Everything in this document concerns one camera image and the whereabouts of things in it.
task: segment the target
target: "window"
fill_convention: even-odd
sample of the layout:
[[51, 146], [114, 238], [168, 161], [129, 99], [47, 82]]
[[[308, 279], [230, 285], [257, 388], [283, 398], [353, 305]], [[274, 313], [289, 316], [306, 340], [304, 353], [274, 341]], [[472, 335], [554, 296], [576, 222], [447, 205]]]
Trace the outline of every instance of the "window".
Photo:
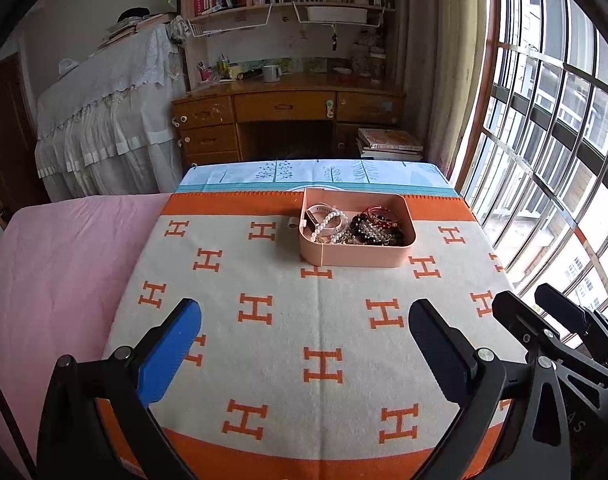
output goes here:
[[535, 311], [546, 315], [534, 293], [549, 283], [606, 315], [608, 44], [573, 0], [500, 0], [499, 26], [492, 97], [478, 103], [486, 120], [462, 196]]

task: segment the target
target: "orange h pattern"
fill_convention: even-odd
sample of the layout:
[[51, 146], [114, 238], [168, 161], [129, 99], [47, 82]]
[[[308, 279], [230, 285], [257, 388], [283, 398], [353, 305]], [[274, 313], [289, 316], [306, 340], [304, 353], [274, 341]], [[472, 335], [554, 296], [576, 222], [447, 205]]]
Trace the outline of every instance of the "orange h pattern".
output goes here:
[[206, 261], [204, 261], [204, 263], [202, 263], [202, 264], [200, 264], [199, 262], [195, 262], [195, 264], [193, 265], [193, 270], [210, 269], [210, 270], [214, 270], [215, 272], [219, 272], [219, 263], [211, 264], [210, 257], [215, 256], [216, 258], [221, 258], [222, 254], [224, 254], [224, 251], [205, 251], [205, 250], [199, 248], [197, 250], [197, 256], [206, 255]]
[[268, 235], [264, 232], [264, 230], [275, 230], [277, 228], [277, 222], [273, 222], [272, 224], [256, 224], [255, 222], [251, 222], [251, 229], [257, 228], [260, 228], [260, 233], [248, 233], [248, 240], [253, 240], [254, 238], [268, 238], [268, 240], [272, 240], [273, 242], [275, 241], [275, 233]]
[[155, 285], [154, 283], [148, 283], [148, 282], [144, 282], [144, 286], [143, 289], [146, 290], [147, 288], [150, 289], [150, 294], [148, 295], [147, 298], [143, 297], [143, 296], [139, 296], [139, 301], [137, 301], [138, 304], [142, 304], [142, 303], [148, 303], [151, 305], [156, 306], [157, 308], [162, 306], [162, 300], [154, 300], [154, 296], [155, 296], [155, 292], [159, 290], [160, 294], [163, 294], [164, 292], [166, 292], [166, 283], [164, 283], [164, 285]]
[[366, 308], [372, 310], [374, 308], [380, 308], [382, 310], [382, 317], [384, 319], [375, 319], [374, 317], [369, 317], [370, 327], [372, 329], [376, 329], [378, 326], [386, 326], [386, 325], [397, 325], [401, 328], [404, 328], [404, 319], [402, 316], [398, 316], [397, 319], [391, 319], [388, 317], [387, 307], [394, 308], [399, 310], [399, 305], [397, 304], [397, 300], [393, 298], [392, 301], [370, 301], [366, 300]]
[[411, 265], [421, 264], [422, 270], [413, 270], [415, 274], [415, 278], [424, 278], [427, 276], [435, 276], [436, 278], [441, 278], [441, 274], [438, 269], [428, 270], [428, 265], [435, 265], [435, 258], [433, 256], [429, 256], [428, 258], [414, 258], [412, 256], [408, 257], [408, 260], [411, 262]]
[[419, 414], [419, 404], [414, 404], [412, 408], [407, 410], [388, 410], [387, 408], [382, 408], [382, 422], [386, 422], [388, 418], [394, 416], [397, 418], [397, 423], [395, 424], [395, 431], [393, 433], [386, 433], [384, 430], [379, 432], [379, 443], [384, 444], [391, 438], [404, 438], [405, 436], [417, 438], [417, 426], [413, 426], [410, 430], [406, 431], [402, 431], [402, 426], [406, 415], [418, 416]]
[[504, 270], [502, 264], [500, 263], [500, 259], [497, 257], [497, 254], [488, 253], [488, 257], [491, 258], [491, 260], [497, 260], [497, 263], [495, 264], [495, 270], [497, 272], [502, 272]]
[[326, 371], [326, 360], [337, 359], [341, 361], [341, 348], [336, 348], [335, 352], [324, 352], [310, 350], [308, 346], [304, 346], [304, 359], [308, 361], [311, 357], [319, 357], [319, 373], [311, 372], [308, 368], [304, 369], [304, 382], [308, 383], [311, 379], [334, 380], [338, 383], [343, 383], [343, 375], [341, 370], [337, 370], [334, 374], [330, 374]]
[[306, 270], [302, 268], [301, 274], [302, 278], [307, 278], [308, 276], [319, 276], [320, 278], [328, 278], [329, 280], [333, 278], [333, 271], [331, 269], [319, 270], [319, 267], [315, 266], [313, 266], [313, 270]]
[[[199, 337], [195, 338], [195, 343], [199, 343], [199, 346], [204, 346], [206, 344], [206, 335], [202, 334]], [[184, 357], [186, 361], [193, 361], [197, 366], [201, 366], [201, 360], [204, 358], [202, 354], [198, 354], [196, 356], [192, 356], [190, 353]]]
[[478, 307], [478, 316], [482, 317], [485, 314], [492, 314], [493, 313], [493, 309], [488, 305], [488, 303], [486, 303], [486, 300], [492, 300], [493, 299], [493, 295], [491, 294], [490, 290], [487, 290], [484, 294], [473, 294], [472, 292], [470, 293], [470, 299], [473, 301], [477, 301], [477, 300], [482, 300], [482, 303], [484, 303], [484, 308], [479, 308]]
[[243, 404], [237, 404], [234, 400], [230, 399], [228, 401], [228, 409], [226, 410], [228, 413], [232, 413], [235, 410], [239, 412], [243, 412], [242, 421], [239, 426], [233, 426], [227, 420], [224, 421], [224, 427], [222, 428], [222, 433], [228, 433], [229, 431], [234, 431], [235, 433], [243, 433], [246, 435], [252, 435], [256, 440], [261, 440], [263, 435], [263, 428], [260, 426], [255, 428], [254, 430], [250, 430], [248, 425], [248, 417], [251, 413], [256, 413], [260, 416], [260, 418], [266, 418], [268, 415], [268, 406], [266, 404], [262, 405], [260, 408], [256, 408], [254, 406], [244, 406]]
[[439, 229], [440, 233], [450, 233], [450, 237], [446, 237], [446, 236], [443, 237], [444, 241], [447, 244], [452, 244], [452, 243], [455, 243], [455, 242], [461, 242], [463, 244], [466, 243], [466, 240], [464, 238], [457, 237], [457, 236], [455, 236], [453, 234], [453, 233], [458, 233], [459, 234], [460, 230], [457, 227], [438, 227], [438, 229]]
[[263, 321], [267, 325], [273, 324], [273, 314], [268, 313], [266, 316], [260, 316], [257, 313], [257, 309], [260, 303], [265, 303], [266, 306], [273, 306], [273, 297], [266, 296], [265, 298], [255, 298], [254, 296], [246, 296], [242, 293], [239, 296], [239, 303], [244, 304], [247, 301], [250, 301], [253, 304], [253, 312], [251, 314], [246, 314], [243, 310], [239, 311], [239, 315], [237, 316], [237, 320], [242, 322], [244, 319], [249, 319], [252, 321]]
[[168, 227], [175, 227], [173, 231], [166, 231], [164, 236], [181, 236], [183, 237], [186, 234], [186, 230], [180, 231], [180, 227], [188, 227], [188, 224], [191, 223], [190, 220], [186, 220], [185, 222], [176, 222], [175, 220], [171, 220], [168, 222]]

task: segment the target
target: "wooden desk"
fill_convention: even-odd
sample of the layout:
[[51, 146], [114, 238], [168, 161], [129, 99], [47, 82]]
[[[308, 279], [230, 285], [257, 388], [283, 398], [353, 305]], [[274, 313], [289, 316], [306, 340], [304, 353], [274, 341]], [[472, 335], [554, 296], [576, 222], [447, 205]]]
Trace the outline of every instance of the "wooden desk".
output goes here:
[[403, 107], [396, 87], [292, 74], [190, 92], [173, 102], [173, 114], [187, 168], [274, 158], [280, 143], [296, 153], [299, 144], [298, 158], [356, 158], [357, 129], [399, 126]]

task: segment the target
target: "mug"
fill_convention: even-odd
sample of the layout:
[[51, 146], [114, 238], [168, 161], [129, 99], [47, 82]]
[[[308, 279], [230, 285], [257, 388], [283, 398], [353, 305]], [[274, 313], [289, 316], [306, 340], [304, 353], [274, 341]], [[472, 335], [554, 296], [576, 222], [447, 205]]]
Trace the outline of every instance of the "mug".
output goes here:
[[281, 78], [281, 68], [279, 65], [267, 65], [261, 71], [263, 72], [264, 83], [274, 83]]

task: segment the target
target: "pearl bracelet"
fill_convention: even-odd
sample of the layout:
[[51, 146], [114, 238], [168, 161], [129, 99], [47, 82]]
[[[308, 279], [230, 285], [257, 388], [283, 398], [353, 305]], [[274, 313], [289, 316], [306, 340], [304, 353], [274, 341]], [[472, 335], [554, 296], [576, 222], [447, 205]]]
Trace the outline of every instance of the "pearl bracelet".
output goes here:
[[315, 228], [313, 233], [310, 235], [310, 240], [312, 242], [317, 241], [317, 237], [319, 236], [319, 233], [321, 233], [324, 229], [326, 229], [328, 222], [330, 222], [335, 217], [341, 218], [340, 224], [337, 226], [335, 233], [331, 235], [331, 243], [335, 243], [335, 241], [337, 241], [337, 239], [339, 238], [339, 235], [343, 234], [343, 232], [346, 231], [346, 229], [348, 228], [348, 225], [350, 224], [348, 216], [346, 216], [343, 211], [340, 211], [338, 209], [333, 209], [330, 213], [328, 213], [328, 215], [325, 216], [325, 218], [321, 222], [321, 224], [319, 224]]

